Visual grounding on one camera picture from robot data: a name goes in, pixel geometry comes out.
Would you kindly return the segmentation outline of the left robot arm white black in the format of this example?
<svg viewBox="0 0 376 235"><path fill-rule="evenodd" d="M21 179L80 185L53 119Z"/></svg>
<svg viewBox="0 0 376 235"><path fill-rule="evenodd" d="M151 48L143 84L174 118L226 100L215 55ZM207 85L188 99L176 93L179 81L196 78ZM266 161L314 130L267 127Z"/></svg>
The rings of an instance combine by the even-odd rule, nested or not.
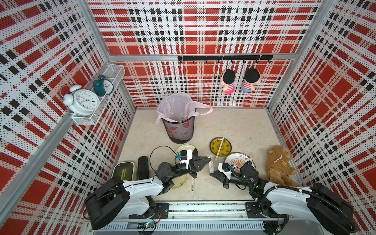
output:
<svg viewBox="0 0 376 235"><path fill-rule="evenodd" d="M152 196L167 193L173 187L173 179L189 174L197 177L207 164L209 157L192 156L181 163L171 165L163 162L155 171L155 176L138 181L122 181L115 176L89 194L84 203L93 230L107 226L114 219L139 215L150 217L155 207Z"/></svg>

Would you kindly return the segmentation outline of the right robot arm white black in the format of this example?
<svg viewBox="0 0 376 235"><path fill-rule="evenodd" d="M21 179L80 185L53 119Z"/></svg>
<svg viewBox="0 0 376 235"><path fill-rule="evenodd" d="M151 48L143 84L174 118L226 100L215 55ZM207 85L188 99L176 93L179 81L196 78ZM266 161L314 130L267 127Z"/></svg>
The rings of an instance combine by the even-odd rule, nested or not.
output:
<svg viewBox="0 0 376 235"><path fill-rule="evenodd" d="M310 187L278 185L259 178L252 161L247 161L236 172L229 163L219 163L210 176L228 189L230 184L245 186L251 197L259 203L263 214L291 215L320 224L333 235L357 232L353 220L353 206L322 184Z"/></svg>

